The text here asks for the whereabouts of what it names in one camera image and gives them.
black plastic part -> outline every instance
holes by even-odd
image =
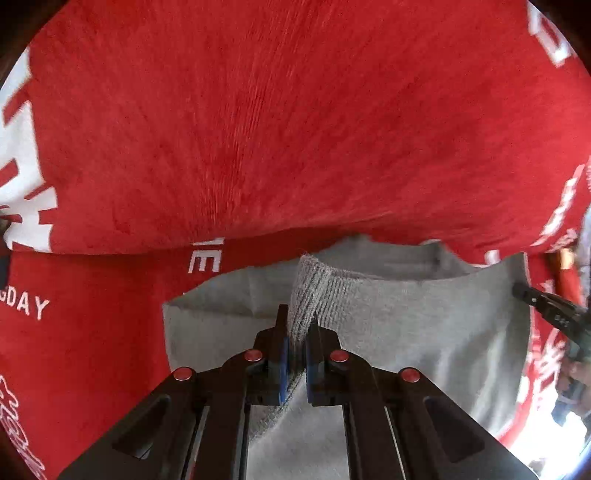
[[[66,468],[59,480],[180,479],[202,411],[202,405],[194,402],[199,388],[197,374],[183,382],[170,375]],[[149,445],[149,451],[138,458],[142,445]]]
[[[584,362],[591,359],[591,314],[588,309],[576,305],[558,295],[545,293],[523,283],[513,285],[513,296],[533,306],[553,327],[565,334],[579,348],[574,358]],[[552,418],[562,426],[573,405],[579,402],[586,387],[572,380],[552,410]]]
[[[242,352],[188,380],[171,374],[59,480],[243,480],[251,404],[280,405],[286,395],[286,321],[281,306],[275,327],[259,332],[258,362]]]
[[[352,480],[537,478],[422,374],[406,382],[351,352],[333,362],[337,348],[335,332],[310,326],[309,401],[343,406]]]

red blanket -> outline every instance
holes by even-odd
[[[520,2],[71,0],[0,93],[0,422],[55,478],[167,374],[164,300],[349,232],[526,250],[550,288],[590,99]],[[506,444],[557,371],[539,318],[530,350]]]

red textile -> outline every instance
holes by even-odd
[[[587,73],[554,67],[520,2],[70,0],[29,55],[0,122],[12,248],[178,247],[14,254],[0,422],[39,478],[167,374],[160,305],[216,259],[366,232],[484,264],[551,248],[589,204]],[[536,317],[506,444],[556,342]]]

gray fabric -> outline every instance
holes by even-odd
[[[581,290],[583,298],[589,296],[589,274],[591,264],[591,207],[585,212],[581,224],[581,233],[577,245],[577,265],[579,266],[579,278],[581,280]]]
[[[353,238],[301,261],[216,277],[164,306],[172,368],[217,367],[252,346],[290,303],[298,348],[316,312],[344,348],[372,365],[422,370],[490,432],[512,418],[529,340],[521,255],[477,270],[441,244],[377,244]],[[307,404],[301,375],[281,408],[255,408],[248,477],[348,478],[342,414]]]

fleece fabric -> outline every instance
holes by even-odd
[[[514,0],[71,0],[0,95],[5,239],[113,254],[329,227],[543,250],[585,178],[591,86],[534,21]]]
[[[250,348],[258,329],[274,324],[277,305],[291,299],[289,400],[253,411],[247,476],[346,477],[340,409],[307,404],[295,361],[312,319],[376,367],[419,368],[499,434],[514,418],[530,336],[530,310],[511,294],[515,281],[526,281],[522,255],[481,270],[438,243],[347,239],[299,262],[221,275],[166,304],[167,353],[172,368],[219,367]]]

